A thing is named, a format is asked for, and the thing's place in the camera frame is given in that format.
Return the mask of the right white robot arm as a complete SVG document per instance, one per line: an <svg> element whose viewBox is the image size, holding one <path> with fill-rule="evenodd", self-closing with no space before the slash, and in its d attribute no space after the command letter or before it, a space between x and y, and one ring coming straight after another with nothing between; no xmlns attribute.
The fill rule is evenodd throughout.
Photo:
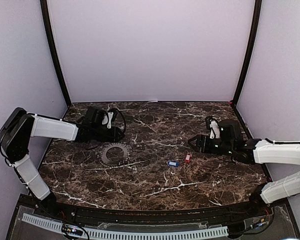
<svg viewBox="0 0 300 240"><path fill-rule="evenodd" d="M287 164L300 166L300 141L275 141L268 138L244 140L238 121L205 118L209 135L198 134L188 140L197 153L229 156L232 161L247 164ZM245 213L256 217L265 205L300 194L300 171L283 179L260 184L250 195Z"/></svg>

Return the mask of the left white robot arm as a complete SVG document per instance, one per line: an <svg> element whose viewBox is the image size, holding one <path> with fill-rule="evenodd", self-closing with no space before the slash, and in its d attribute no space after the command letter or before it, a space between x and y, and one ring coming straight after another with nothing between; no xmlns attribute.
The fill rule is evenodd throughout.
<svg viewBox="0 0 300 240"><path fill-rule="evenodd" d="M55 203L55 195L34 166L29 151L31 138L60 139L85 143L95 140L100 143L117 143L124 136L126 127L113 125L121 112L117 108L108 111L89 107L80 122L31 113L17 107L0 129L0 153L5 163L14 168L21 182L34 197L41 201L41 210L50 218L61 213Z"/></svg>

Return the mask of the red key tag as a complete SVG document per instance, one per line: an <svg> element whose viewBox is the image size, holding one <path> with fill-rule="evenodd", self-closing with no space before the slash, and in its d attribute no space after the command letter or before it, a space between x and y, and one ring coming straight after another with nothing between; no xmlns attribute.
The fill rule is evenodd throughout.
<svg viewBox="0 0 300 240"><path fill-rule="evenodd" d="M187 154L186 154L186 157L185 157L185 159L184 159L184 161L185 161L186 163L190 163L191 158L192 158L192 154L191 154L191 153L187 153Z"/></svg>

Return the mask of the grey crescent key organizer plate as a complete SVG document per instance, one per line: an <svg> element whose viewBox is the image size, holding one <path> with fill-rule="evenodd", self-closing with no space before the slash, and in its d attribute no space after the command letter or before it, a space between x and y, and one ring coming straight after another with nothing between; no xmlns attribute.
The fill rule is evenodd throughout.
<svg viewBox="0 0 300 240"><path fill-rule="evenodd" d="M97 154L101 163L118 167L130 163L131 147L123 143L109 143L101 148Z"/></svg>

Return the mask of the blue key tag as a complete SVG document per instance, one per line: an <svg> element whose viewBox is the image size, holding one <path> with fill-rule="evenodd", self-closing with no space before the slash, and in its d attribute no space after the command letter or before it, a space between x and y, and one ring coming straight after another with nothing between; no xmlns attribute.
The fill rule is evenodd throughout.
<svg viewBox="0 0 300 240"><path fill-rule="evenodd" d="M176 167L177 168L179 166L179 163L176 162L176 161L168 161L167 165L170 166L170 167Z"/></svg>

